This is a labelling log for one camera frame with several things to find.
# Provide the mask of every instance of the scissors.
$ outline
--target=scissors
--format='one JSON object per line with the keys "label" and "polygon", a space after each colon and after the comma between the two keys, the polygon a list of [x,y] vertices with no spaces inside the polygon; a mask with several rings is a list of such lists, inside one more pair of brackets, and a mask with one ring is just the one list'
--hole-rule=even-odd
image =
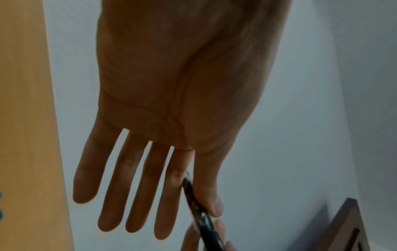
{"label": "scissors", "polygon": [[189,205],[193,222],[197,230],[200,232],[207,251],[225,251],[225,247],[218,233],[215,230],[214,223],[211,220],[208,211],[200,205],[193,194],[193,179],[187,173],[182,183],[185,192],[187,204]]}

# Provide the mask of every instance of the ceiling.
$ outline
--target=ceiling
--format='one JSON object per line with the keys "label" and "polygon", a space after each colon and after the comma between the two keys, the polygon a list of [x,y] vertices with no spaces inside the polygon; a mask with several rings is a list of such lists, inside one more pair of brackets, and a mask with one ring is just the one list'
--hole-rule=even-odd
{"label": "ceiling", "polygon": [[366,228],[397,250],[397,1],[329,8]]}

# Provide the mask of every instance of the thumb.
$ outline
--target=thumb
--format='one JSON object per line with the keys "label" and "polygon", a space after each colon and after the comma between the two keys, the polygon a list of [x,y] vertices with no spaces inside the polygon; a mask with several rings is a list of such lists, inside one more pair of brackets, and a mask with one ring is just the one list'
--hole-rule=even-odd
{"label": "thumb", "polygon": [[223,160],[232,148],[231,144],[206,153],[196,152],[194,156],[193,193],[197,201],[211,216],[223,214],[223,204],[217,194],[217,177]]}

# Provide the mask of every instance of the wooden panel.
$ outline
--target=wooden panel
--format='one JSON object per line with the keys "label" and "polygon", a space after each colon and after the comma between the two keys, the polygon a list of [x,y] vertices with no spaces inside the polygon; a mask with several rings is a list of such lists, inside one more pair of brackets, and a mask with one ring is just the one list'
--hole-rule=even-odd
{"label": "wooden panel", "polygon": [[345,201],[313,251],[370,251],[357,200]]}
{"label": "wooden panel", "polygon": [[42,0],[0,1],[1,251],[71,251]]}

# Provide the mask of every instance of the hand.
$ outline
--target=hand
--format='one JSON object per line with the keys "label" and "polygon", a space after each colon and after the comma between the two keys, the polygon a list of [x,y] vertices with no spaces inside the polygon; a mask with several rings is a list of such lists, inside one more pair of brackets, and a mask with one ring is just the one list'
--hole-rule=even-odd
{"label": "hand", "polygon": [[221,216],[217,174],[262,94],[290,2],[102,0],[99,110],[73,190],[77,203],[95,197],[114,144],[128,129],[99,217],[101,230],[122,221],[148,141],[153,143],[126,230],[145,224],[170,146],[175,149],[155,236],[165,239],[173,229],[193,156],[195,196],[212,216]]}
{"label": "hand", "polygon": [[[216,232],[220,239],[225,243],[225,225],[221,220],[215,221]],[[183,239],[183,244],[181,251],[198,251],[199,250],[200,234],[194,228],[193,224],[187,229],[185,237]],[[231,242],[226,242],[226,251],[237,251]]]}

